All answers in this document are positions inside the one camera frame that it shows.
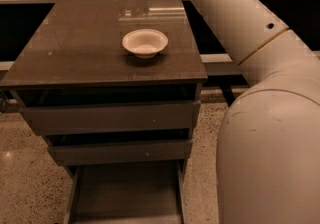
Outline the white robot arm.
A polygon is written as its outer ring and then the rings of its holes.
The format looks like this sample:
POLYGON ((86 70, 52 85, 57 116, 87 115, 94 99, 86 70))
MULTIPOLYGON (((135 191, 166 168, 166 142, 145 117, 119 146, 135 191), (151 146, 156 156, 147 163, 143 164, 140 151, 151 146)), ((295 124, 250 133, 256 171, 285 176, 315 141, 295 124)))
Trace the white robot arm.
POLYGON ((259 0, 191 0, 249 89, 217 140, 220 224, 320 224, 320 60, 259 0))

